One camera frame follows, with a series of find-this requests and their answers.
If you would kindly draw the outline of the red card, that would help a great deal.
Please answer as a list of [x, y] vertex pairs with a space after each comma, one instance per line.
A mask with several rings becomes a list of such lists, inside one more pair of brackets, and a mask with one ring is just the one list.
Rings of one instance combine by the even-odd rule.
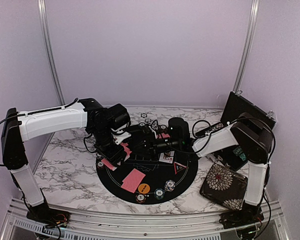
[[126, 161], [126, 160], [128, 160], [130, 158], [130, 154], [132, 153], [132, 151], [129, 149], [127, 143], [123, 143], [122, 142], [120, 145], [123, 147], [124, 152], [126, 153], [126, 156], [124, 158], [124, 161]]
[[145, 176], [146, 175], [143, 172], [141, 172], [141, 171], [134, 168], [123, 179], [121, 188], [128, 191], [128, 192], [130, 192], [130, 193], [134, 193]]
[[170, 138], [170, 135], [168, 133], [159, 133], [157, 137], [158, 139], [167, 139]]

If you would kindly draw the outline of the red triangular marker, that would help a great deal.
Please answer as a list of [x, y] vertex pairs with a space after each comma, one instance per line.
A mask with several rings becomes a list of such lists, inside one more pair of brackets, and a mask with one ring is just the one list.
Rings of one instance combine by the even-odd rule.
[[178, 162], [174, 162], [173, 163], [173, 167], [174, 167], [174, 173], [177, 175], [179, 172], [185, 170], [187, 168], [186, 165], [183, 165], [181, 163]]

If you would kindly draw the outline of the red playing card deck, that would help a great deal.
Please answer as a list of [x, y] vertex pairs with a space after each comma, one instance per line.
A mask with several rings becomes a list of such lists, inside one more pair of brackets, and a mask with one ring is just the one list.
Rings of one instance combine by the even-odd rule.
[[107, 159], [103, 158], [101, 162], [110, 170], [115, 171], [117, 169], [116, 166], [112, 165]]

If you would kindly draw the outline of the red poker chip stack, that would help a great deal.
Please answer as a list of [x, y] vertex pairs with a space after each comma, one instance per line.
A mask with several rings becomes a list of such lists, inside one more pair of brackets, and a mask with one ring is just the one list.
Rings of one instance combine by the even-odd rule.
[[104, 169], [105, 164], [102, 161], [98, 161], [98, 162], [96, 162], [96, 168], [97, 169]]

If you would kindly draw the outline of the blue orange chip stack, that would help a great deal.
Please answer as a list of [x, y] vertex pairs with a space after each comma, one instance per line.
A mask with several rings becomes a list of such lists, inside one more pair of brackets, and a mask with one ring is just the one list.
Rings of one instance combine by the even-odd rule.
[[172, 192], [176, 187], [176, 183], [173, 180], [167, 180], [164, 185], [164, 190], [166, 192]]

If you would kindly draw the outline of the orange big blind button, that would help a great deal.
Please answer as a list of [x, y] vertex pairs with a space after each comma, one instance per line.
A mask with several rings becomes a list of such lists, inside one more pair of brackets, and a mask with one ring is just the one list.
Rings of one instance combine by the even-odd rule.
[[141, 194], [147, 194], [150, 192], [150, 186], [146, 183], [142, 183], [138, 186], [138, 192], [141, 193]]

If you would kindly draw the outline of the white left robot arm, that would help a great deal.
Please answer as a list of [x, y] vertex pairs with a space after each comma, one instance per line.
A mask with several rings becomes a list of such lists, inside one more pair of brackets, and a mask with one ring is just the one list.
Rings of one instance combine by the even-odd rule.
[[123, 105], [103, 107], [93, 98], [33, 111], [9, 109], [1, 135], [2, 161], [29, 205], [27, 217], [53, 224], [59, 216], [66, 217], [68, 213], [48, 206], [30, 168], [25, 142], [63, 130], [85, 129], [95, 139], [96, 152], [117, 166], [128, 157], [121, 143], [130, 137], [125, 131], [130, 123], [130, 115]]

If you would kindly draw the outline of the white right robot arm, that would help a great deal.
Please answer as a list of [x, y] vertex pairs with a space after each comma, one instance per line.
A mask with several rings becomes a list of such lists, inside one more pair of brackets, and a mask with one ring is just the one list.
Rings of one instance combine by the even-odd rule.
[[189, 155], [220, 154], [222, 164], [212, 165], [199, 191], [203, 197], [229, 209], [221, 215], [220, 223], [230, 228], [264, 220], [261, 203], [276, 146], [272, 129], [244, 112], [208, 136], [195, 136], [189, 141]]

